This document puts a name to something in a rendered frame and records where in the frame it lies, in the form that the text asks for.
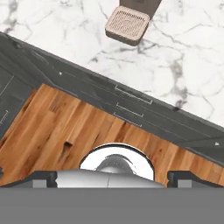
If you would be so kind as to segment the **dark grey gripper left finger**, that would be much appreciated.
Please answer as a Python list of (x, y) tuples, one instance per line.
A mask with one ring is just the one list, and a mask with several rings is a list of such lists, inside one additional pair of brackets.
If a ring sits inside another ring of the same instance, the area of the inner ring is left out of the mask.
[(56, 188), (56, 171), (35, 171), (26, 178), (4, 185), (16, 188)]

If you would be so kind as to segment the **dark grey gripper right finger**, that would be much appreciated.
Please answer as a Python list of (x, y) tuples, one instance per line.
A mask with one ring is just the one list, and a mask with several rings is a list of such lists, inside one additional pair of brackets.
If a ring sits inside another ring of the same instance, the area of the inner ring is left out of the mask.
[(167, 178), (167, 186), (172, 188), (221, 188), (221, 185), (201, 179), (190, 171), (168, 171)]

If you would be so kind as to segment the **dark grey cupboard door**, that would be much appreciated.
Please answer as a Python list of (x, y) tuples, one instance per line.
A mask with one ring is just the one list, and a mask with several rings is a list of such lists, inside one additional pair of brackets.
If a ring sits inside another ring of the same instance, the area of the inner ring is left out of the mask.
[(17, 77), (0, 67), (0, 119), (6, 109), (9, 111), (7, 118), (0, 126), (0, 140), (24, 106), (32, 90), (39, 86), (39, 81), (29, 80), (23, 75)]

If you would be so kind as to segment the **dark grey drawer cabinet run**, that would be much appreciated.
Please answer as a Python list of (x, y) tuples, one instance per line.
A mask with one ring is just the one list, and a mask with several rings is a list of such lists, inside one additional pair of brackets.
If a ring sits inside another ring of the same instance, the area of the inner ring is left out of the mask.
[[(75, 96), (99, 109), (142, 124), (163, 139), (183, 147), (224, 167), (224, 128), (214, 125), (184, 110), (143, 94), (131, 87), (106, 78), (84, 67), (50, 54), (33, 45), (0, 32), (0, 67), (17, 77), (39, 81)], [(118, 85), (124, 91), (151, 105), (115, 91)], [(116, 104), (130, 107), (143, 118)]]

